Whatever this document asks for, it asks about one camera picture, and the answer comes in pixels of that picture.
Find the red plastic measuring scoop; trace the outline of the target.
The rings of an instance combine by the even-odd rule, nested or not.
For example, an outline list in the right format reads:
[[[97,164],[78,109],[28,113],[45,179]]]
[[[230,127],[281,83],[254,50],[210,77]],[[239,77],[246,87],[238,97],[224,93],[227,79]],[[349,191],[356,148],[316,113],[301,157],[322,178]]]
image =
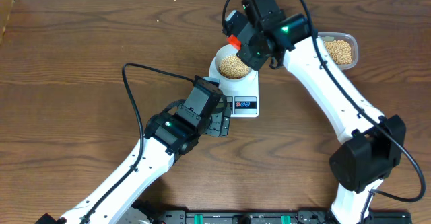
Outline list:
[[[232,45],[236,50],[240,50],[242,47],[242,43],[235,35],[231,34],[226,38],[226,41]]]

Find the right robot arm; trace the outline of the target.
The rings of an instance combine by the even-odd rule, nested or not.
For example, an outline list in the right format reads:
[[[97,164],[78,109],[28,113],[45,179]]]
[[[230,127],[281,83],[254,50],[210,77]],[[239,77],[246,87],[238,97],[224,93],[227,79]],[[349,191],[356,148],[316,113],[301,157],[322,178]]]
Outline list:
[[[223,32],[251,69],[285,68],[328,118],[340,148],[329,165],[339,183],[330,223],[400,223],[400,214],[370,210],[380,185],[401,161],[406,127],[368,102],[327,54],[309,11],[287,16],[276,0],[243,0],[242,11],[224,12]]]

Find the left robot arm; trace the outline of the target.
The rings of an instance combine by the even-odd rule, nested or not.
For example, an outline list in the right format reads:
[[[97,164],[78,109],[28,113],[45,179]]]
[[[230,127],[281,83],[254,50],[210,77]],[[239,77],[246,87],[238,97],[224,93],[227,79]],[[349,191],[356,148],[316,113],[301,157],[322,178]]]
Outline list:
[[[132,152],[91,195],[58,219],[38,223],[118,223],[145,189],[190,152],[201,135],[228,134],[230,109],[219,80],[196,77],[185,100],[150,118]]]

